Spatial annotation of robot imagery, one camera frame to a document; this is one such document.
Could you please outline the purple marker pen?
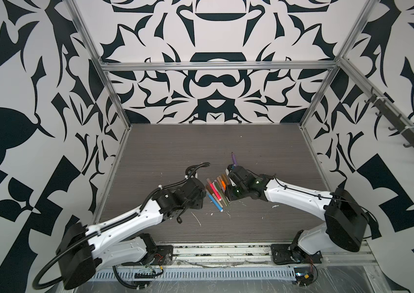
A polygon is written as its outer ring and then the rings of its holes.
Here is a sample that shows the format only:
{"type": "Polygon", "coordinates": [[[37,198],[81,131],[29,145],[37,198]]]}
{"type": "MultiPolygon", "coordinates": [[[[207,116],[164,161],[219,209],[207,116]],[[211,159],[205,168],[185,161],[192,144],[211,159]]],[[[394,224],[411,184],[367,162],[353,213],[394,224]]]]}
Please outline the purple marker pen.
{"type": "Polygon", "coordinates": [[[234,152],[231,152],[231,159],[233,161],[233,165],[237,166],[238,162],[237,162],[237,159],[236,159],[236,156],[235,156],[234,152]]]}

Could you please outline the blue highlighter pen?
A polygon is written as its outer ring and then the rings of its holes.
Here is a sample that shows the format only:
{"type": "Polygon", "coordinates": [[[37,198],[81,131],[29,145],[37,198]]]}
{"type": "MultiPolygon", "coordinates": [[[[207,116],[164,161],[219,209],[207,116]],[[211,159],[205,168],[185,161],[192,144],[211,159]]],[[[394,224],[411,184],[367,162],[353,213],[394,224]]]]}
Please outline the blue highlighter pen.
{"type": "Polygon", "coordinates": [[[218,202],[218,200],[216,199],[216,197],[214,197],[213,195],[211,195],[208,191],[207,191],[207,196],[209,197],[209,199],[213,202],[213,204],[215,205],[215,207],[220,211],[223,212],[223,207],[221,206],[221,204],[218,202]]]}

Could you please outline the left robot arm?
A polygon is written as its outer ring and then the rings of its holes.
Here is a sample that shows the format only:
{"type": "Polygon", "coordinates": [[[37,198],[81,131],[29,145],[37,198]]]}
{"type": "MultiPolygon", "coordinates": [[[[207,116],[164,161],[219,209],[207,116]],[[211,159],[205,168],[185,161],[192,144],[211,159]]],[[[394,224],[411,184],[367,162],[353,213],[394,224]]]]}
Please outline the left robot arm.
{"type": "Polygon", "coordinates": [[[122,215],[102,223],[71,226],[59,244],[55,257],[37,273],[32,282],[35,290],[63,283],[66,290],[89,281],[98,270],[120,263],[148,264],[156,245],[149,234],[137,233],[175,219],[189,209],[201,209],[206,197],[203,183],[197,178],[200,168],[208,162],[189,166],[185,177],[173,184],[158,186],[143,203],[122,215]]]}

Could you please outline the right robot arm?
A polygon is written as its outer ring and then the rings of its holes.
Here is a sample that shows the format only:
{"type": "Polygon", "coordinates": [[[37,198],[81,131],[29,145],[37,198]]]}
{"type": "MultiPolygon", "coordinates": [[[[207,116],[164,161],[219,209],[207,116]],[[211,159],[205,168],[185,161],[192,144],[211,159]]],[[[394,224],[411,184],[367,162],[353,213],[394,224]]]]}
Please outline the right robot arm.
{"type": "Polygon", "coordinates": [[[327,251],[360,251],[362,242],[380,237],[375,216],[359,205],[342,188],[333,192],[307,189],[280,181],[275,176],[256,175],[242,166],[229,165],[226,170],[227,198],[231,201],[250,197],[278,203],[307,212],[323,221],[310,230],[300,230],[291,244],[271,245],[276,265],[319,263],[327,251]]]}

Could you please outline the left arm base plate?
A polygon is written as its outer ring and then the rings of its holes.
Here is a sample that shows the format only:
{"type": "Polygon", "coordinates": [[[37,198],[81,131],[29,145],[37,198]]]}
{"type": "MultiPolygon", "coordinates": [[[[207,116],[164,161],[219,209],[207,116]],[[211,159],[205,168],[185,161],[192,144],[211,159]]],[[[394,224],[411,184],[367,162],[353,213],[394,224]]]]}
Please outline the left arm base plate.
{"type": "Polygon", "coordinates": [[[154,250],[148,251],[148,263],[152,266],[166,266],[173,261],[174,247],[172,245],[157,245],[154,250]]]}

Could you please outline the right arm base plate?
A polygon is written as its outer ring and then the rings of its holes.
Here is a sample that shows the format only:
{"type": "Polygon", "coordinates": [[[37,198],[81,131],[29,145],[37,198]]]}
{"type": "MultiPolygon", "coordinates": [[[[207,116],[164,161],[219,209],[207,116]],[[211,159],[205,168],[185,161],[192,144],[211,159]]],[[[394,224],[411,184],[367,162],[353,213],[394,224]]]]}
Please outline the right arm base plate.
{"type": "Polygon", "coordinates": [[[323,258],[320,251],[310,255],[293,244],[272,244],[271,255],[272,261],[276,265],[321,264],[323,258]]]}

